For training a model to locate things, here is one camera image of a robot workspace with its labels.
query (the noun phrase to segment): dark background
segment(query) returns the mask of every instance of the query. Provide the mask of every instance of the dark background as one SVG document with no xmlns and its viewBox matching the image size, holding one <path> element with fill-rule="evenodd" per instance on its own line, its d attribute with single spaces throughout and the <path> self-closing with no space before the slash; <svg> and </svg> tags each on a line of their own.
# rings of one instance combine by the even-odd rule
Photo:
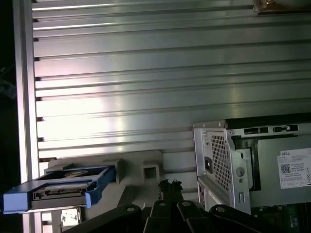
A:
<svg viewBox="0 0 311 233">
<path fill-rule="evenodd" d="M 16 85 L 13 8 L 11 0 L 0 7 L 0 87 L 3 81 Z M 20 183 L 17 99 L 0 93 L 0 194 Z M 0 213 L 0 233 L 22 232 L 21 215 Z"/>
</svg>

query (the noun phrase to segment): slotted aluminum wall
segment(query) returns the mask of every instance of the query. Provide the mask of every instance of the slotted aluminum wall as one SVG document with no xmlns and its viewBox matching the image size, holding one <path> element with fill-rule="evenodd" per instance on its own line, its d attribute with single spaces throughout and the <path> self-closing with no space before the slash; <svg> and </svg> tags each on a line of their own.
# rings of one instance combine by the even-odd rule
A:
<svg viewBox="0 0 311 233">
<path fill-rule="evenodd" d="M 161 150 L 192 193 L 193 123 L 310 111 L 308 14 L 256 16 L 251 0 L 14 4 L 23 181 L 39 159 Z"/>
</svg>

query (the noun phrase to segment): sticker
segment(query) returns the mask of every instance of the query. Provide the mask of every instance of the sticker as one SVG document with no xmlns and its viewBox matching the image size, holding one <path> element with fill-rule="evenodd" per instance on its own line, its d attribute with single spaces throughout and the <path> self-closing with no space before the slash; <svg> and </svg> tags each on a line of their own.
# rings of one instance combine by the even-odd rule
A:
<svg viewBox="0 0 311 233">
<path fill-rule="evenodd" d="M 277 163 L 281 189 L 311 185 L 311 148 L 281 151 Z"/>
</svg>

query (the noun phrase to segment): ventilation grille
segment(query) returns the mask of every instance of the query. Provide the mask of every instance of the ventilation grille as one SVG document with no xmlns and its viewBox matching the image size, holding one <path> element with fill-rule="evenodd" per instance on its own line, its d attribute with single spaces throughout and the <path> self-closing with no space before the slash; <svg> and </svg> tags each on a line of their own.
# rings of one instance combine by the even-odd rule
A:
<svg viewBox="0 0 311 233">
<path fill-rule="evenodd" d="M 221 187 L 229 191 L 231 183 L 230 166 L 228 154 L 223 136 L 212 135 L 212 151 L 214 162 L 215 180 Z"/>
</svg>

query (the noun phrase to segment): barcode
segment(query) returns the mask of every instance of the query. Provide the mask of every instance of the barcode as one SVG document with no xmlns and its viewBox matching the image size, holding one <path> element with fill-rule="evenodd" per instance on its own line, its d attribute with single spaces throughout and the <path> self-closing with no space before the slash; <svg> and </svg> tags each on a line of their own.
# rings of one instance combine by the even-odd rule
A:
<svg viewBox="0 0 311 233">
<path fill-rule="evenodd" d="M 291 166 L 289 164 L 282 164 L 281 165 L 281 171 L 282 171 L 282 174 L 290 173 L 291 172 Z"/>
</svg>

